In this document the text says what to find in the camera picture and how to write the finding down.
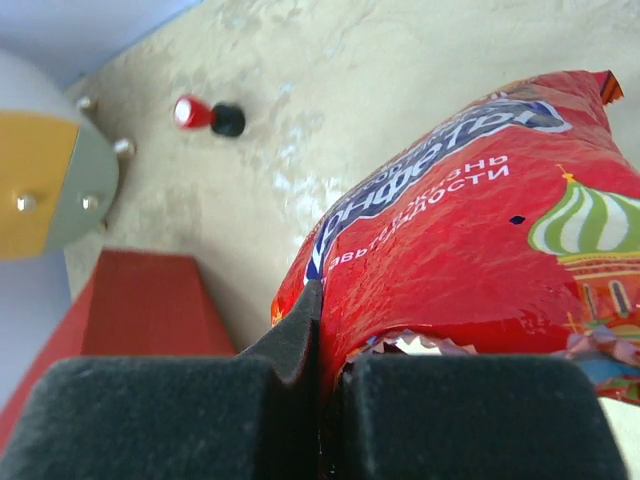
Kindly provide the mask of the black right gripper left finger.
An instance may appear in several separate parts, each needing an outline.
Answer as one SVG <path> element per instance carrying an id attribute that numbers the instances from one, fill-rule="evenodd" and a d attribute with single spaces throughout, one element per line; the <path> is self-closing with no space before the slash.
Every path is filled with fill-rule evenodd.
<path id="1" fill-rule="evenodd" d="M 78 357 L 36 383 L 5 479 L 313 479 L 322 286 L 225 358 Z"/>

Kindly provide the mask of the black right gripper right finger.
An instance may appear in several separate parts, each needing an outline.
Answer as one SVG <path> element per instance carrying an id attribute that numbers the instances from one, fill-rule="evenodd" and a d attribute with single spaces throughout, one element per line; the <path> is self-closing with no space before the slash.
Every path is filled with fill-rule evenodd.
<path id="1" fill-rule="evenodd" d="M 376 355 L 342 388 L 341 479 L 624 479 L 587 377 L 547 357 Z"/>

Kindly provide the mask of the red paper bag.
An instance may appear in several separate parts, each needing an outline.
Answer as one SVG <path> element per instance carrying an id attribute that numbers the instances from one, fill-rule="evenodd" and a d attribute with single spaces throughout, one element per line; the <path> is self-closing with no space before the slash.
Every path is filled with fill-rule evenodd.
<path id="1" fill-rule="evenodd" d="M 190 256 L 105 250 L 1 413 L 8 438 L 34 384 L 77 356 L 232 356 L 236 352 Z"/>

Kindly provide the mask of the red candy bag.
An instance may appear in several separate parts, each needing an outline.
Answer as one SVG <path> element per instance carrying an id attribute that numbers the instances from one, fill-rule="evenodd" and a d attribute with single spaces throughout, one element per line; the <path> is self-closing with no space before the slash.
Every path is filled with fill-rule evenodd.
<path id="1" fill-rule="evenodd" d="M 639 175 L 610 71 L 503 86 L 340 198 L 272 304 L 323 287 L 320 392 L 364 352 L 549 354 L 639 400 Z"/>

